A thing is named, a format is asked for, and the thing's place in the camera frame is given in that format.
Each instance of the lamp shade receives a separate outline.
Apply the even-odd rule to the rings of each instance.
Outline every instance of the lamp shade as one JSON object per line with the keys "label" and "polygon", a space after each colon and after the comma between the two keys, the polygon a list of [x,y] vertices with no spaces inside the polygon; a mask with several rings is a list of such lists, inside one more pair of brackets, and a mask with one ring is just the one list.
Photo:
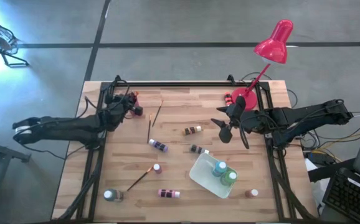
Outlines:
{"label": "lamp shade", "polygon": [[281,20],[275,26],[270,38],[259,43],[253,52],[273,62],[287,62],[287,47],[285,42],[288,40],[292,29],[293,23],[291,20]]}

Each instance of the keyboard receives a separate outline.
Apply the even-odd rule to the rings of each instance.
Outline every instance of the keyboard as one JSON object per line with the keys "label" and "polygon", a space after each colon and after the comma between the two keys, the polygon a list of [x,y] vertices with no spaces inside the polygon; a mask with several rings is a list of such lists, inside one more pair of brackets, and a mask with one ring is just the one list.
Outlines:
{"label": "keyboard", "polygon": [[329,181],[323,202],[360,223],[360,176],[340,168]]}

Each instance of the lamp arm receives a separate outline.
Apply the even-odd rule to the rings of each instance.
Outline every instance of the lamp arm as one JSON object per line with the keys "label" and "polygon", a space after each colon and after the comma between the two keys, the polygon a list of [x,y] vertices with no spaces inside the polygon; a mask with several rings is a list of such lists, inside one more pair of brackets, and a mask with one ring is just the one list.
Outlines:
{"label": "lamp arm", "polygon": [[258,77],[252,82],[252,84],[247,88],[247,90],[245,91],[245,95],[248,95],[248,93],[250,91],[253,90],[254,86],[259,82],[260,77],[262,77],[262,75],[266,72],[266,70],[269,68],[270,64],[268,63],[266,65],[265,68],[263,68],[263,70],[260,72],[260,74],[258,75]]}

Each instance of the concrete floor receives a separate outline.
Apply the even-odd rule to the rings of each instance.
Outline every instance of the concrete floor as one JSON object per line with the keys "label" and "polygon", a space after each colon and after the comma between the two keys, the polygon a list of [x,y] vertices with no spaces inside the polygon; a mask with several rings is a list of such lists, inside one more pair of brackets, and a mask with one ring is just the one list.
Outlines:
{"label": "concrete floor", "polygon": [[[93,43],[105,0],[0,0],[0,24],[23,43]],[[360,42],[360,0],[112,0],[103,43],[117,42],[259,42],[275,23],[295,23],[292,42]],[[13,122],[31,116],[73,117],[91,49],[21,49],[29,68],[7,68],[0,58],[0,144],[26,152],[12,140]],[[92,80],[223,80],[260,71],[253,48],[100,49]],[[360,47],[288,48],[286,65],[267,71],[286,80],[298,106],[342,98],[360,111]],[[340,137],[360,127],[318,129]],[[41,141],[33,147],[60,156],[67,142]],[[357,154],[360,141],[334,145],[341,159]],[[32,154],[23,164],[13,160],[0,194],[0,223],[41,222],[50,218],[63,162]]]}

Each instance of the purple paint bottle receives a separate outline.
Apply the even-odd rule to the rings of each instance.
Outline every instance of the purple paint bottle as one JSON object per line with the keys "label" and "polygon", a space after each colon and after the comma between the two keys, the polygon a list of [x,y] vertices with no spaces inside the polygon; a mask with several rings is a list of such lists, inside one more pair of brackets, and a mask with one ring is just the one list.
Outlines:
{"label": "purple paint bottle", "polygon": [[159,189],[158,190],[158,196],[160,197],[169,197],[169,198],[179,198],[180,192],[175,190],[165,190],[165,189]]}
{"label": "purple paint bottle", "polygon": [[160,151],[167,152],[168,147],[158,141],[155,141],[154,139],[150,139],[148,144],[154,146],[156,149],[159,149]]}

